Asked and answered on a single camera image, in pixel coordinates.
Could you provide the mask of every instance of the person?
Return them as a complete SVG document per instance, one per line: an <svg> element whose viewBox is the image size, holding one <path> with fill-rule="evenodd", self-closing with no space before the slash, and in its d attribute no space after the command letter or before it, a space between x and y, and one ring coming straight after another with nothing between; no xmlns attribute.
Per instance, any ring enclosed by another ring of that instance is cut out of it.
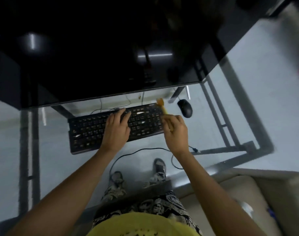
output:
<svg viewBox="0 0 299 236"><path fill-rule="evenodd" d="M7 233L7 236L62 236L72 229L88 204L105 168L129 138L130 129L127 123L131 113L126 114L120 121L124 111L125 109L121 109L109 116L101 147L96 154L46 195ZM173 131L166 120L173 125ZM162 123L167 146L185 170L214 233L217 236L265 235L190 153L187 127L182 117L164 115ZM158 166L157 173L163 176L165 165L160 159L156 160L155 164ZM120 173L116 172L113 176L113 182L118 183ZM88 235L201 234L172 192L156 197L150 210L140 207L141 204L131 211L117 210L119 216L116 217L104 215L95 218L95 227ZM186 222L181 222L179 218L184 218Z"/></svg>

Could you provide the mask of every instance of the computer mouse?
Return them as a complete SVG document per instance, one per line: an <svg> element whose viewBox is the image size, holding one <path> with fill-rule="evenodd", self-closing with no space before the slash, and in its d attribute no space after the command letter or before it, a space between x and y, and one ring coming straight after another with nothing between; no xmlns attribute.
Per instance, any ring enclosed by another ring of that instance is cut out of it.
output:
<svg viewBox="0 0 299 236"><path fill-rule="evenodd" d="M178 102L178 106L180 107L182 115L185 118L191 118L192 117L193 110L192 110L191 104L187 100L181 99Z"/></svg>

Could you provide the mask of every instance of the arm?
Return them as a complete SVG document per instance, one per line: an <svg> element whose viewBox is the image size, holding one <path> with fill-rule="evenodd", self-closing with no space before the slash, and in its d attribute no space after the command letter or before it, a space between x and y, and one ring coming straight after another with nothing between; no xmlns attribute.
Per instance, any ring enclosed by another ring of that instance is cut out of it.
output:
<svg viewBox="0 0 299 236"><path fill-rule="evenodd" d="M72 228L89 202L104 170L129 138L127 122L131 113L126 114L120 123L124 110L109 116L103 142L97 153L43 198L7 236L62 236Z"/></svg>
<svg viewBox="0 0 299 236"><path fill-rule="evenodd" d="M165 119L174 125L171 132ZM181 116L163 116L167 146L182 165L192 188L217 236L263 236L265 233L249 215L203 169L189 152L187 127Z"/></svg>

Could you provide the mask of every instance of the forearm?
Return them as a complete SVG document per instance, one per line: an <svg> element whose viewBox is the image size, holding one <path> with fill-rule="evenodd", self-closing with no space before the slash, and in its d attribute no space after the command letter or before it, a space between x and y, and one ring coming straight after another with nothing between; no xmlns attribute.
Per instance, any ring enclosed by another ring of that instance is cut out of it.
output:
<svg viewBox="0 0 299 236"><path fill-rule="evenodd" d="M203 211L217 236L265 235L248 214L203 169L191 153L176 157L189 177Z"/></svg>
<svg viewBox="0 0 299 236"><path fill-rule="evenodd" d="M82 214L114 155L100 149L28 212L8 235L65 235Z"/></svg>

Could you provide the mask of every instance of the patterned pants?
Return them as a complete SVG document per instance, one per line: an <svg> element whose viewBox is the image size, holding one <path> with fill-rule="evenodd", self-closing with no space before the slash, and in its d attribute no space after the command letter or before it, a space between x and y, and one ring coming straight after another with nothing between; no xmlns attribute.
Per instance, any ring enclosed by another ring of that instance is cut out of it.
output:
<svg viewBox="0 0 299 236"><path fill-rule="evenodd" d="M144 188L150 187L152 185L158 184L165 180L165 175L162 173L156 173L150 178L149 182L144 184ZM105 191L105 195L102 198L104 201L109 201L120 196L125 195L126 192L122 187L110 186ZM143 202L137 202L131 206L124 206L122 209L110 212L103 216L98 216L94 218L93 227L100 224L101 222L121 214L126 214L130 212L141 212L147 214L160 215L165 218L175 220L187 224L200 235L202 235L199 227L193 222L192 218L189 216L187 211L183 208L182 203L175 196L173 191L169 191L164 195L159 195L153 199L148 199Z"/></svg>

